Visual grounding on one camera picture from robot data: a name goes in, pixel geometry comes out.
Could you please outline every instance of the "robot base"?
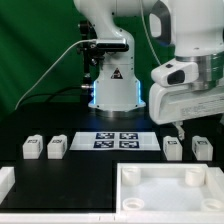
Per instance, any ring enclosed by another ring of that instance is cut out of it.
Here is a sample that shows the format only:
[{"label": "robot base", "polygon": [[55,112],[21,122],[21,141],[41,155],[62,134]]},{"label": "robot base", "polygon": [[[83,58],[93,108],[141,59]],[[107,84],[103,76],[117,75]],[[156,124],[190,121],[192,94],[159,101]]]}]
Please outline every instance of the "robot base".
[{"label": "robot base", "polygon": [[91,107],[89,104],[90,112],[94,115],[105,117],[105,118],[132,118],[144,114],[145,112],[145,103],[138,105],[135,109],[126,110],[126,111],[110,111],[110,110],[101,110],[98,108]]},{"label": "robot base", "polygon": [[190,84],[164,88],[155,83],[149,105],[150,116],[157,124],[224,113],[224,82],[204,91],[192,91]]}]

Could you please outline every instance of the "white cup holder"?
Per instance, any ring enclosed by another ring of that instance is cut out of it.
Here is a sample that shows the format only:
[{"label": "white cup holder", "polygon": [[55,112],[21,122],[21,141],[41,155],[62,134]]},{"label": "white cup holder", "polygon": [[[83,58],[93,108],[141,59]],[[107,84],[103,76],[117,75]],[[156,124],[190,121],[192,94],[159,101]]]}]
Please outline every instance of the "white cup holder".
[{"label": "white cup holder", "polygon": [[123,209],[125,211],[139,211],[145,206],[145,202],[139,198],[127,198],[123,201]]}]

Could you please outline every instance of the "black panel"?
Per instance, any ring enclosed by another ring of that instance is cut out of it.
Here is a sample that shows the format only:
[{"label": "black panel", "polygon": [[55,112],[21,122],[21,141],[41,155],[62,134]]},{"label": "black panel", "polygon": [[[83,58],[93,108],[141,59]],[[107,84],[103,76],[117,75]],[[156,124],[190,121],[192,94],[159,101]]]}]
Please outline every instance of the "black panel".
[{"label": "black panel", "polygon": [[184,83],[185,74],[183,70],[178,70],[172,74],[170,74],[167,78],[167,82],[169,85],[181,84]]}]

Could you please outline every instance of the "black cable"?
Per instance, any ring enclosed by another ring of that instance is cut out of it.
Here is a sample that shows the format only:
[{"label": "black cable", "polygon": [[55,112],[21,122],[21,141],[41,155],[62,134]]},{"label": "black cable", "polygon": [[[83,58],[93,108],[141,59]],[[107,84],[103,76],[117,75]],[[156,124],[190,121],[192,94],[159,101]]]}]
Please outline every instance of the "black cable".
[{"label": "black cable", "polygon": [[72,89],[79,89],[81,90],[82,88],[80,86],[70,86],[70,87],[65,87],[63,89],[58,90],[57,92],[51,94],[51,96],[45,101],[45,103],[49,103],[54,97],[59,95],[60,93],[72,90]]},{"label": "black cable", "polygon": [[[34,94],[31,96],[27,96],[26,98],[24,98],[19,104],[18,104],[18,108],[27,100],[31,99],[31,98],[35,98],[35,97],[39,97],[39,96],[54,96],[54,93],[40,93],[40,94]],[[57,96],[77,96],[76,94],[57,94]]]}]

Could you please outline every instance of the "black label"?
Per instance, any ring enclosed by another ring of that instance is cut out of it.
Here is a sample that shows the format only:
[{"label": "black label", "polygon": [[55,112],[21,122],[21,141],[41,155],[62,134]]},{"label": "black label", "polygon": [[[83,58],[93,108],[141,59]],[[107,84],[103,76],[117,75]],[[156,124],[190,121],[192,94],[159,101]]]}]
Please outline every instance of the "black label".
[{"label": "black label", "polygon": [[114,139],[114,133],[96,133],[96,139]]},{"label": "black label", "polygon": [[114,141],[96,141],[94,143],[94,149],[108,149],[114,147]]},{"label": "black label", "polygon": [[38,140],[29,140],[28,143],[37,143]]},{"label": "black label", "polygon": [[139,149],[139,142],[137,141],[120,141],[119,148],[123,149]]},{"label": "black label", "polygon": [[114,71],[114,74],[111,76],[111,79],[123,79],[121,72],[118,68]]},{"label": "black label", "polygon": [[208,143],[206,141],[198,141],[199,145],[208,145]]},{"label": "black label", "polygon": [[169,145],[177,145],[177,142],[176,141],[168,141],[168,144]]},{"label": "black label", "polygon": [[120,133],[120,139],[138,139],[137,133]]},{"label": "black label", "polygon": [[53,140],[52,143],[62,143],[62,140]]}]

